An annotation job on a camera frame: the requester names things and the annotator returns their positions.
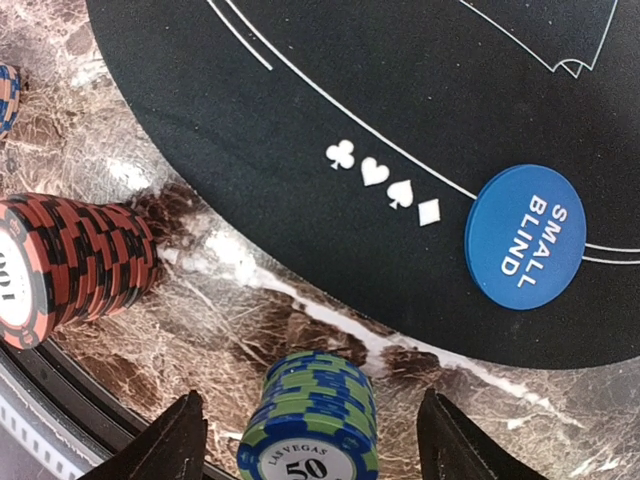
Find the blue chip stack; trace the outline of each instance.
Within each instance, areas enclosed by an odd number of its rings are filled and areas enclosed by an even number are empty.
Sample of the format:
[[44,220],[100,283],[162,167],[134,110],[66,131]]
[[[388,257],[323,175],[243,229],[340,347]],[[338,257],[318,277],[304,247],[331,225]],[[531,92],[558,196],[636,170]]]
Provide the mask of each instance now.
[[5,138],[18,115],[20,75],[15,68],[0,63],[0,140]]
[[323,352],[289,355],[267,372],[238,449],[244,480],[378,478],[376,406],[364,373]]

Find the poker chip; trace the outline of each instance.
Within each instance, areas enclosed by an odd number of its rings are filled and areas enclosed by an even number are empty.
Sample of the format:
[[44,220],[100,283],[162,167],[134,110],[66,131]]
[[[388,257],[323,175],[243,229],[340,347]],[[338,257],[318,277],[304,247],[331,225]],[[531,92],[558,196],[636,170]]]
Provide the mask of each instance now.
[[513,310],[545,305],[580,268],[587,222],[578,193],[558,172],[511,167],[474,203],[465,231],[471,276],[494,302]]
[[261,403],[238,448],[244,480],[375,480],[372,386],[343,358],[302,352],[267,372]]
[[157,275],[151,231],[132,209],[36,193],[0,201],[0,329],[17,348],[121,312]]
[[0,140],[5,138],[18,115],[20,75],[15,68],[0,63]]

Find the spade symbol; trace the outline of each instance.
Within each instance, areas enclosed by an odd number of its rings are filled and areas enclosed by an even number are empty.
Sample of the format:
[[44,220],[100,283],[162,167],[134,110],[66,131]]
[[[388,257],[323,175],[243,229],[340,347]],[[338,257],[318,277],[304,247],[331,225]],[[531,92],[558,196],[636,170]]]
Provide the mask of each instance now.
[[409,208],[413,203],[413,189],[411,188],[411,180],[396,182],[387,189],[387,196],[393,200],[389,206],[395,210],[398,205],[403,208]]

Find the heart symbol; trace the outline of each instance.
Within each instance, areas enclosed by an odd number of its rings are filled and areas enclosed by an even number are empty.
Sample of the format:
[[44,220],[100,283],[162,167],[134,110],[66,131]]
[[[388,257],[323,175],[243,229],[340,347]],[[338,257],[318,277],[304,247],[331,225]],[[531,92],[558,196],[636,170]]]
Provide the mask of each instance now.
[[391,184],[387,189],[387,196],[393,200],[393,202],[389,204],[391,208],[397,210],[398,205],[404,208],[409,208],[413,203],[413,188],[411,188],[411,180]]
[[371,157],[367,157],[362,161],[360,171],[362,172],[362,181],[365,187],[379,185],[389,178],[389,168],[385,165],[378,165],[378,161]]

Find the chip stack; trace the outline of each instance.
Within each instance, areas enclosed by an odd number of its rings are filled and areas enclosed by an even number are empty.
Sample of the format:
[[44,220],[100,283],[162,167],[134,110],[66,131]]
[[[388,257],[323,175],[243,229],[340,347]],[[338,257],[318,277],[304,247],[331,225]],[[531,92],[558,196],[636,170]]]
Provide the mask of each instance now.
[[366,375],[322,352],[267,372],[238,449],[244,480],[376,480],[376,406]]
[[7,136],[18,115],[20,75],[15,68],[0,63],[0,140]]
[[0,329],[17,348],[121,312],[157,275],[151,231],[129,207],[35,193],[0,201]]

